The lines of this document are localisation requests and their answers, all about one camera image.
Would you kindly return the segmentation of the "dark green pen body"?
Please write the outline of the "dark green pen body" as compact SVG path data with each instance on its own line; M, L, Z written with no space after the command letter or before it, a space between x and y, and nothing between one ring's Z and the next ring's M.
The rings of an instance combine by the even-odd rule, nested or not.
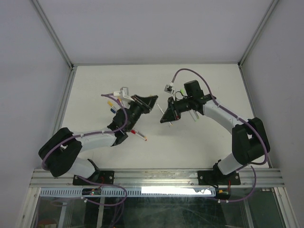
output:
M196 116L195 116L195 114L193 113L193 111L189 111L189 113L190 113L192 119L193 119L194 121L196 121Z

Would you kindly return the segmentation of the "red square-cap pen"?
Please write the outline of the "red square-cap pen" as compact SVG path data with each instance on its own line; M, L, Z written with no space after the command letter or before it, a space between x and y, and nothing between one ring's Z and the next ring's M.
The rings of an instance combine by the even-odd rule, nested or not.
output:
M143 135L141 132L139 132L139 131L137 131L135 129L132 129L131 133L134 134L134 135L137 135L138 137L140 137L143 140L147 141L147 137L145 135Z

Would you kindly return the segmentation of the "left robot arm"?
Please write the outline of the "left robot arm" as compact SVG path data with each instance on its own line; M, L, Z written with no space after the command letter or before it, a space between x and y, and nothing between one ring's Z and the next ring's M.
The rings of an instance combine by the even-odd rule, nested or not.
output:
M118 93L107 94L106 97L120 106L108 126L86 133L61 128L39 150L42 168L53 177L71 173L82 176L88 184L96 184L100 177L98 167L91 159L84 160L78 155L84 151L123 143L140 117L150 113L158 99L157 95L142 97Z

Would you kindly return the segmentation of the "orange pen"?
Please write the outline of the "orange pen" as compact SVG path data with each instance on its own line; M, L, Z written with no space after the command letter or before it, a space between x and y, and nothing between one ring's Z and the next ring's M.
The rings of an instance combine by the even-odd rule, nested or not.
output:
M137 136L139 136L140 138L142 138L143 140L147 141L147 137L144 136L143 134L141 134L140 132L135 132L135 134L136 134Z

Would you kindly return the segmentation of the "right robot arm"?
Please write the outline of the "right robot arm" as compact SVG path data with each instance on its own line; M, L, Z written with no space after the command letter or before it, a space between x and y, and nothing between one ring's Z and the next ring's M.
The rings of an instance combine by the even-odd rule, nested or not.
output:
M193 110L209 117L232 135L232 152L214 165L212 178L218 184L229 179L229 174L270 152L269 141L261 119L242 119L220 105L210 94L204 95L197 80L184 84L186 97L168 98L168 107L160 123L174 122L183 112Z

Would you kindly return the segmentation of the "light green pen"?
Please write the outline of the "light green pen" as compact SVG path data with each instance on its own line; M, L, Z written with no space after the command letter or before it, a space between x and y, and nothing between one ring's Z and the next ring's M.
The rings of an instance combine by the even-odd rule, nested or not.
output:
M193 111L193 114L194 114L194 121L198 121L199 120L199 115L197 114L196 111Z

